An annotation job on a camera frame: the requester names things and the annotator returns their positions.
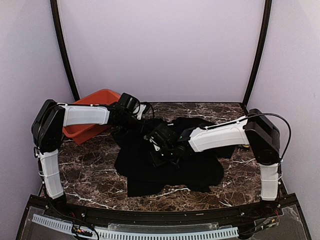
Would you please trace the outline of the black t-shirt with blue logo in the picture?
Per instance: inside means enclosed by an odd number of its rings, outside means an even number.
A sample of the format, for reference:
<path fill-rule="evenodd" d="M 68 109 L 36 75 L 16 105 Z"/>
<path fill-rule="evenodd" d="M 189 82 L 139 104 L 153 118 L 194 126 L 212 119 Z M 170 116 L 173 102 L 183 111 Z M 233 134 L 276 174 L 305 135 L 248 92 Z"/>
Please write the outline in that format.
<path fill-rule="evenodd" d="M 224 177 L 219 158 L 230 159 L 235 146 L 223 146 L 194 152 L 181 158 L 178 164 L 161 160 L 155 165 L 153 144 L 144 139 L 146 132 L 119 129 L 112 133 L 120 151 L 114 167 L 127 178 L 127 196 L 142 197 L 158 194 L 166 185 L 185 185 L 195 192 L 208 193 Z"/>

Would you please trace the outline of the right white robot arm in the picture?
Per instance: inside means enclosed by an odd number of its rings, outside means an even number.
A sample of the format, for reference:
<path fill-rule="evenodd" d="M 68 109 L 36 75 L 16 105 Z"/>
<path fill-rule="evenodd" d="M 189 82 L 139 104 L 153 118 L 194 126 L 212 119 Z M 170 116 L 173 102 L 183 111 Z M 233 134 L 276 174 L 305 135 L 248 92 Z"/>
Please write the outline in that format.
<path fill-rule="evenodd" d="M 154 146 L 151 155 L 157 165 L 161 161 L 177 165 L 180 159 L 206 150 L 249 145 L 260 167 L 262 201 L 255 205 L 255 213 L 266 217 L 275 208 L 285 154 L 280 151 L 280 131 L 269 116 L 270 113 L 254 108 L 247 116 L 217 125 L 187 128 L 181 134 L 161 123 L 144 138 Z"/>

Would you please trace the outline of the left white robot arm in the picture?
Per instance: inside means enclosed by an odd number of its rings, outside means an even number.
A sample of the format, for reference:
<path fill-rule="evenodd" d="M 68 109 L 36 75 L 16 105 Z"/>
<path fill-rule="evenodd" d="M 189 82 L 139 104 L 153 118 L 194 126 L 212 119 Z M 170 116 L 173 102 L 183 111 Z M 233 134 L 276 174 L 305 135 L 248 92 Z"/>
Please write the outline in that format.
<path fill-rule="evenodd" d="M 33 154 L 38 159 L 45 193 L 53 200 L 50 208 L 58 217 L 67 218 L 71 213 L 70 206 L 60 199 L 65 194 L 58 164 L 63 129 L 81 125 L 115 126 L 140 133 L 144 129 L 144 115 L 151 108 L 149 102 L 128 93 L 109 103 L 101 100 L 64 103 L 53 99 L 44 102 L 31 126 Z"/>

